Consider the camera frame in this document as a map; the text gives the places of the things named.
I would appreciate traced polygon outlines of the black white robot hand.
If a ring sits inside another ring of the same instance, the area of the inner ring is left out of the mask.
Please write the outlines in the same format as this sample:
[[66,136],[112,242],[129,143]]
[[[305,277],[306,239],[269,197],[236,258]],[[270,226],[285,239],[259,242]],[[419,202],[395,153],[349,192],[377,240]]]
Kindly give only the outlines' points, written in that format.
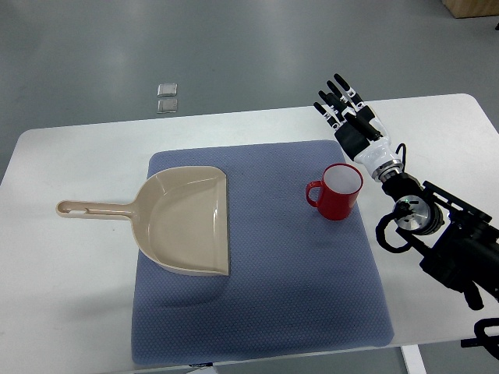
[[391,137],[374,110],[338,73],[327,81],[327,87],[327,92],[318,92],[321,102],[313,106],[332,128],[346,156],[364,166],[377,182],[401,174],[404,159],[392,150]]

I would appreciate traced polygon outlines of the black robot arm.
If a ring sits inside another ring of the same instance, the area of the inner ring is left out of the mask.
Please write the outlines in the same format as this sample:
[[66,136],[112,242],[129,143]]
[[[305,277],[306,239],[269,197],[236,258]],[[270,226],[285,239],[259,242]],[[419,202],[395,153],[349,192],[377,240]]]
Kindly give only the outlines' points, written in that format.
[[390,253],[415,249],[421,269],[446,288],[463,294],[472,310],[483,308],[480,291],[498,296],[498,229],[491,216],[398,167],[381,177],[394,202],[375,229]]

